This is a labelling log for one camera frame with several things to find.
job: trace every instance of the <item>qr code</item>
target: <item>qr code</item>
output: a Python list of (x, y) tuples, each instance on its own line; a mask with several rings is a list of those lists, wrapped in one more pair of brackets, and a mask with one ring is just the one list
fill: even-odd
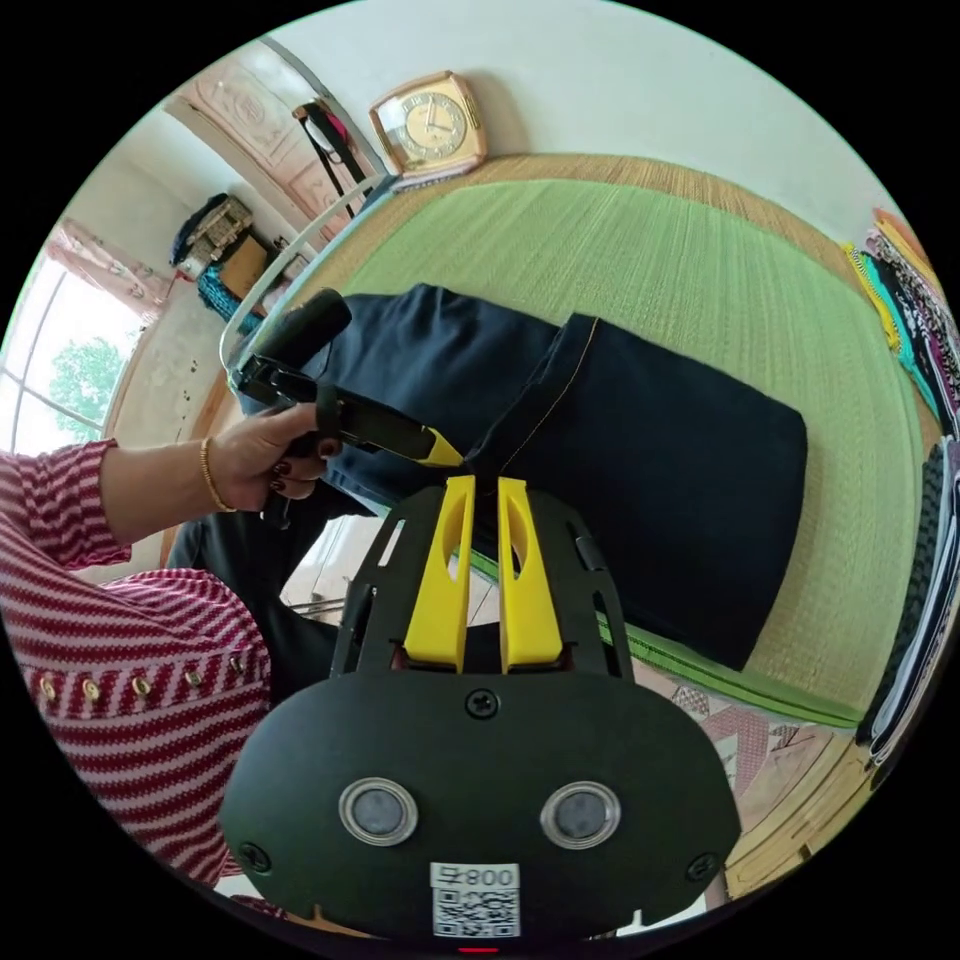
[(519, 890), (434, 890), (438, 937), (519, 937)]

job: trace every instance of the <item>green mat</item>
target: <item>green mat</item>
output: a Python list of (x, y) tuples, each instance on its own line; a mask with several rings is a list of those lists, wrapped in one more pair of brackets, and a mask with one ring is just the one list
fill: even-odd
[(736, 673), (640, 630), (631, 631), (631, 648), (653, 667), (745, 703), (855, 726), (906, 595), (922, 461), (909, 382), (870, 305), (736, 216), (638, 187), (570, 180), (440, 197), (391, 235), (344, 293), (396, 294), (416, 283), (557, 324), (573, 312), (599, 314), (803, 414), (809, 461), (797, 542), (747, 668)]

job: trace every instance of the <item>screw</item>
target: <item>screw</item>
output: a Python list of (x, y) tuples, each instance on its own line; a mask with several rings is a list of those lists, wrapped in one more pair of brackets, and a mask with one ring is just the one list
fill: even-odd
[(717, 857), (713, 853), (701, 853), (687, 867), (687, 879), (691, 883), (700, 883), (717, 869)]
[(243, 843), (240, 845), (240, 859), (254, 873), (269, 873), (270, 858), (255, 843)]
[(500, 701), (492, 690), (474, 690), (467, 696), (466, 707), (475, 720), (489, 720), (500, 709)]

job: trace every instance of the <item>gold bangle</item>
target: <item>gold bangle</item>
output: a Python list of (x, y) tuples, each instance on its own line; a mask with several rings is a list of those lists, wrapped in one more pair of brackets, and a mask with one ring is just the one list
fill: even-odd
[(220, 496), (217, 485), (213, 482), (213, 476), (210, 473), (210, 438), (206, 437), (200, 444), (200, 471), (203, 473), (203, 479), (210, 491), (213, 502), (221, 513), (236, 513), (237, 508), (229, 506)]

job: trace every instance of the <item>clock hands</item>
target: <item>clock hands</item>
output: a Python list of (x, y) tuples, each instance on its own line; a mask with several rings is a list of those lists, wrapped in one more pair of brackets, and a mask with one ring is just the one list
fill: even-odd
[(427, 119), (424, 126), (427, 128), (427, 133), (430, 133), (433, 130), (441, 130), (443, 133), (453, 133), (452, 127), (444, 127), (438, 123), (433, 122), (433, 118), (437, 112), (437, 104), (435, 103), (433, 97), (430, 98), (430, 105), (427, 107)]

